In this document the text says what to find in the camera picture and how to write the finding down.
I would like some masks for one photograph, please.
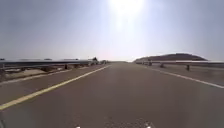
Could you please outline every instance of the hazy sky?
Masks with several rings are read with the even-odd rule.
[[[223,0],[0,0],[0,58],[224,60]]]

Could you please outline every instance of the white lane line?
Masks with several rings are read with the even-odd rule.
[[[15,83],[15,82],[21,82],[21,81],[25,81],[25,80],[31,80],[31,79],[35,79],[35,78],[39,78],[39,77],[43,77],[43,76],[50,76],[50,75],[54,75],[54,74],[59,74],[59,73],[63,73],[63,72],[68,72],[68,71],[72,71],[72,70],[62,70],[62,71],[57,71],[57,72],[52,72],[49,74],[36,74],[34,76],[26,76],[25,78],[15,78],[14,80],[9,80],[9,81],[3,81],[0,83],[0,85],[5,85],[5,84],[10,84],[10,83]]]
[[[78,80],[78,79],[81,79],[81,78],[83,78],[83,77],[86,77],[86,76],[88,76],[88,75],[90,75],[90,74],[93,74],[93,73],[95,73],[95,72],[98,72],[98,71],[103,70],[103,69],[108,68],[108,67],[110,67],[110,65],[108,65],[108,66],[106,66],[106,67],[103,67],[103,68],[100,68],[100,69],[97,69],[97,70],[94,70],[94,71],[92,71],[92,72],[88,72],[88,73],[86,73],[86,74],[84,74],[84,75],[75,77],[75,78],[73,78],[73,79],[64,81],[64,82],[62,82],[62,83],[53,85],[53,86],[51,86],[51,87],[49,87],[49,88],[46,88],[46,89],[43,89],[43,90],[34,92],[34,93],[32,93],[32,94],[29,94],[29,95],[20,97],[20,98],[18,98],[18,99],[16,99],[16,100],[13,100],[13,101],[8,102],[8,103],[2,104],[2,105],[0,105],[0,110],[4,110],[4,109],[9,108],[9,107],[11,107],[11,106],[17,105],[17,104],[22,103],[22,102],[24,102],[24,101],[26,101],[26,100],[29,100],[29,99],[34,98],[34,97],[36,97],[36,96],[39,96],[39,95],[42,95],[42,94],[47,93],[47,92],[49,92],[49,91],[52,91],[52,90],[54,90],[54,89],[57,89],[57,88],[59,88],[59,87],[61,87],[61,86],[64,86],[64,85],[66,85],[66,84],[68,84],[68,83],[71,83],[71,82],[73,82],[73,81],[76,81],[76,80]]]
[[[79,68],[79,69],[86,69],[86,68],[88,68],[88,67],[82,67],[82,68]]]
[[[163,73],[163,74],[166,74],[166,75],[176,76],[176,77],[183,78],[183,79],[186,79],[186,80],[195,81],[195,82],[198,82],[198,83],[206,84],[206,85],[217,87],[217,88],[224,88],[224,86],[221,86],[221,85],[218,85],[218,84],[209,83],[209,82],[206,82],[206,81],[194,79],[194,78],[191,78],[191,77],[187,77],[187,76],[183,76],[183,75],[179,75],[179,74],[175,74],[175,73],[165,72],[165,71],[161,71],[161,70],[158,70],[158,69],[152,69],[152,68],[147,68],[147,69],[157,71],[157,72],[160,72],[160,73]]]

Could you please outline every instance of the asphalt road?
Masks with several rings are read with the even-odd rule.
[[[156,128],[224,127],[222,73],[128,63],[98,70],[104,66],[2,85],[1,106],[73,79],[2,109],[1,120],[6,128],[145,128],[148,122]]]

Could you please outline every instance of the hill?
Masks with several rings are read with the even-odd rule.
[[[167,55],[161,55],[161,56],[150,56],[150,57],[142,57],[139,59],[136,59],[136,61],[147,61],[147,60],[152,60],[152,61],[168,61],[168,60],[197,60],[197,61],[202,61],[206,60],[202,57],[196,56],[196,55],[191,55],[191,54],[186,54],[186,53],[176,53],[176,54],[167,54]]]

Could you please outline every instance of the guardrail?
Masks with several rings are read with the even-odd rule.
[[[192,61],[192,60],[178,60],[178,61],[138,61],[136,64],[144,64],[152,66],[152,64],[159,64],[161,68],[165,64],[170,65],[186,65],[186,70],[190,71],[190,66],[201,66],[201,67],[213,67],[213,68],[224,68],[224,62],[222,61]]]
[[[95,61],[95,60],[24,60],[24,61],[5,61],[0,60],[0,81],[5,79],[6,70],[20,69],[24,71],[26,69],[41,69],[43,71],[49,71],[52,67],[63,67],[68,69],[71,66],[90,66],[97,64],[106,64],[108,61]]]

